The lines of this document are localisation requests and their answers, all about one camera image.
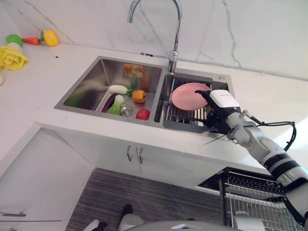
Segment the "white wall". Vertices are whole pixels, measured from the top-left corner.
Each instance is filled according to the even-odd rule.
[[[6,44],[5,37],[9,34],[18,34],[19,31],[0,4],[0,46]]]
[[[177,13],[171,0],[143,0],[133,24],[127,23],[131,0],[0,2],[22,36],[51,28],[64,42],[162,56],[173,48]],[[180,59],[308,78],[307,0],[181,3]]]

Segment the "cabinet handle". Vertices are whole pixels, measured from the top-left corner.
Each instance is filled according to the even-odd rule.
[[[142,156],[142,152],[143,152],[143,148],[140,148],[140,152],[139,152],[139,160],[140,160],[140,164],[142,165],[144,157]]]
[[[127,155],[127,158],[128,158],[128,161],[132,161],[134,155],[129,155],[129,150],[130,150],[130,145],[127,147],[127,150],[126,150],[126,155]]]
[[[0,217],[25,217],[26,215],[22,212],[20,213],[2,213],[0,212]]]

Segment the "cable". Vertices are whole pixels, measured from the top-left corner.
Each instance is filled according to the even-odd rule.
[[[257,127],[259,127],[259,126],[275,127],[275,126],[291,125],[292,128],[293,128],[293,132],[292,132],[290,141],[287,141],[287,145],[285,146],[284,150],[287,151],[291,147],[292,143],[294,142],[294,140],[296,138],[296,127],[295,127],[294,121],[292,121],[292,122],[291,121],[282,121],[282,122],[273,122],[273,123],[265,123],[265,122],[259,123],[260,122],[259,120],[257,120],[255,117],[254,117],[254,119],[252,119],[252,120],[254,120],[256,123],[259,124],[259,125],[257,125]]]
[[[214,142],[214,141],[216,141],[216,140],[219,140],[220,138],[224,137],[225,135],[226,135],[226,134],[224,134],[224,135],[222,135],[222,136],[219,136],[219,137],[213,139],[212,141],[205,143],[204,145],[209,144],[209,143],[211,143],[211,142]]]

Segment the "countertop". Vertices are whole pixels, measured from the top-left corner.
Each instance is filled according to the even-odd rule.
[[[157,65],[167,65],[166,59],[70,44],[57,47],[25,45],[23,53],[29,62],[21,70],[2,71],[6,80],[0,86],[0,175],[40,127],[83,131],[160,146],[266,173],[244,148],[226,138],[204,145],[216,136],[208,133],[194,135],[54,109],[97,56]],[[177,63],[177,69],[230,75],[235,97],[242,109],[248,109],[265,122],[295,121],[297,139],[288,153],[299,164],[308,167],[305,134],[308,128],[308,81],[184,61]],[[285,146],[291,128],[263,128],[263,131]]]

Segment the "pink plate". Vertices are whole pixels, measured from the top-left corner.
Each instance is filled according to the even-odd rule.
[[[171,96],[172,103],[185,111],[196,110],[207,105],[206,100],[196,90],[210,90],[202,83],[186,83],[174,90]]]

